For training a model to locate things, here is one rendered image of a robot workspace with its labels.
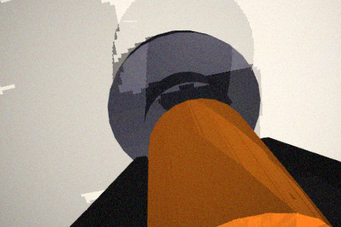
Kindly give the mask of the orange knob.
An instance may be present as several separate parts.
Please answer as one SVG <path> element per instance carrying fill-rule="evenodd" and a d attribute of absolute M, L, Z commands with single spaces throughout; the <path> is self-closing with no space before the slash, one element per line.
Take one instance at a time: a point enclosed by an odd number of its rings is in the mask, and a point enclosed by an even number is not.
<path fill-rule="evenodd" d="M 147 227 L 332 227 L 227 103 L 188 99 L 148 143 Z"/>

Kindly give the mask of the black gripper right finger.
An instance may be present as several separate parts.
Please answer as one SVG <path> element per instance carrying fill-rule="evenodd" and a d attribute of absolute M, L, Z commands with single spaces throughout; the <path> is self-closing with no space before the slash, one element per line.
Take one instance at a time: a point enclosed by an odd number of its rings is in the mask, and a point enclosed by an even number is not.
<path fill-rule="evenodd" d="M 341 227 L 341 162 L 270 137 L 261 139 L 332 227 Z"/>

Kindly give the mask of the grey round pedestal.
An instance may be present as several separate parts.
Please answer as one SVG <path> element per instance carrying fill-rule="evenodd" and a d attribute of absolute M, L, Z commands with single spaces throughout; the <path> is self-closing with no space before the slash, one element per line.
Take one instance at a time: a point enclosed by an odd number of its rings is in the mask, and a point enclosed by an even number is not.
<path fill-rule="evenodd" d="M 171 31 L 148 38 L 117 71 L 108 99 L 111 129 L 131 157 L 147 156 L 162 115 L 188 99 L 227 103 L 255 131 L 259 85 L 245 57 L 208 34 Z"/>

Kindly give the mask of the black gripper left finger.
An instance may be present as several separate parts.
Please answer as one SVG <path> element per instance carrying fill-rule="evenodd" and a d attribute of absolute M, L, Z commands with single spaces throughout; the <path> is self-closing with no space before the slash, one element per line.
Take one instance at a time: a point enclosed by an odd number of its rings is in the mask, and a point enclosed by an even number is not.
<path fill-rule="evenodd" d="M 138 156 L 69 227 L 147 227 L 148 158 Z"/>

